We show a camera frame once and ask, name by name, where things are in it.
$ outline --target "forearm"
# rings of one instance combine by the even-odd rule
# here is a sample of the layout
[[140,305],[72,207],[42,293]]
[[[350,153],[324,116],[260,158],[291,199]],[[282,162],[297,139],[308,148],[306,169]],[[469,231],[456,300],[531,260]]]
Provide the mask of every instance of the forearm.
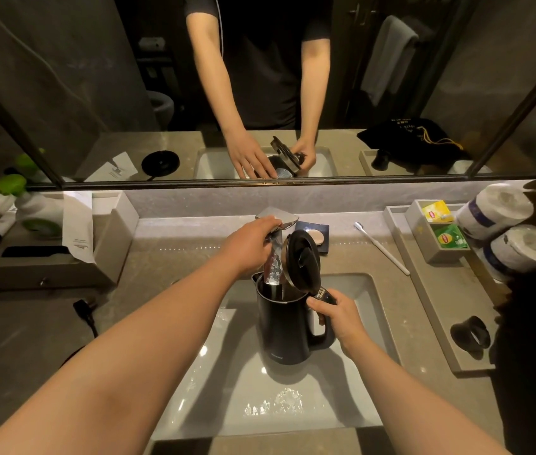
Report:
[[218,26],[215,24],[211,32],[207,33],[204,29],[194,26],[194,16],[196,15],[208,14],[189,15],[187,22],[194,48],[196,70],[213,114],[224,133],[244,130],[244,125],[234,103],[228,70],[219,51]]
[[[214,257],[99,336],[0,428],[0,452],[141,453],[236,278]],[[39,436],[55,425],[61,448]]]
[[330,42],[327,39],[302,43],[301,137],[314,143],[329,81]]
[[459,410],[392,361],[369,337],[349,352],[397,453],[508,453]]

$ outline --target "toothbrush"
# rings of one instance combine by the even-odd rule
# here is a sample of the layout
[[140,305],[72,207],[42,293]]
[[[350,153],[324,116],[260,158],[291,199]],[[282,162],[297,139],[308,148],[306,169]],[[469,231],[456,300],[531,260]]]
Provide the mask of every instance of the toothbrush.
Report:
[[394,257],[393,254],[391,254],[390,252],[388,252],[386,250],[386,248],[384,246],[382,246],[375,238],[373,238],[369,233],[367,233],[365,231],[365,229],[363,228],[363,225],[361,225],[361,222],[354,222],[354,228],[356,228],[357,230],[359,230],[363,235],[365,235],[366,237],[368,237],[371,242],[380,250],[383,252],[383,254],[388,257],[391,262],[398,266],[398,268],[406,275],[406,276],[409,276],[409,270],[407,268],[405,268],[405,266],[400,263],[400,261],[397,260],[396,257]]

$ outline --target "black kettle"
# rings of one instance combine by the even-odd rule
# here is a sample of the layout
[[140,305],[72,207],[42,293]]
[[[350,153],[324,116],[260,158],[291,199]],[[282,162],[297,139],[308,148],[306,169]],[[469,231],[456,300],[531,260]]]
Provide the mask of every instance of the black kettle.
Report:
[[[256,273],[252,279],[262,347],[272,360],[294,365],[308,359],[312,351],[329,348],[335,341],[329,317],[325,317],[324,334],[312,334],[313,314],[306,300],[312,296],[334,305],[336,300],[321,287],[318,249],[306,231],[296,230],[287,237],[280,260],[288,283],[278,290],[264,283],[263,273]],[[273,294],[279,294],[278,300],[274,300]]]

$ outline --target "white sink basin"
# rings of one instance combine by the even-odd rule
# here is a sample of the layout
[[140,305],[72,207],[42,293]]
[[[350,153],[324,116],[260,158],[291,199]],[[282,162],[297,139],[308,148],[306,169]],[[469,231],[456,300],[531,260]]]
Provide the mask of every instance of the white sink basin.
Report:
[[[263,147],[266,155],[275,155],[272,147]],[[317,147],[317,163],[308,177],[337,177],[338,173],[327,147]],[[207,149],[198,157],[194,168],[195,179],[238,179],[234,165],[228,156],[228,149]]]
[[[354,298],[371,338],[398,361],[371,277],[324,276],[323,285]],[[226,294],[153,440],[381,425],[338,340],[302,364],[283,366],[260,352],[256,326],[255,287],[251,281],[238,281]],[[314,329],[316,334],[324,329],[316,316]]]

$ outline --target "towel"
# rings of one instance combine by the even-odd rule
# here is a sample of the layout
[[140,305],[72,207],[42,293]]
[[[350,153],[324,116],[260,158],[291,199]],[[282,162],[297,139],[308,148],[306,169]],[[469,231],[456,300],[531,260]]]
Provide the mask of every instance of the towel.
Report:
[[416,52],[417,39],[417,33],[398,17],[385,18],[361,83],[373,106],[378,106],[386,88],[397,93]]

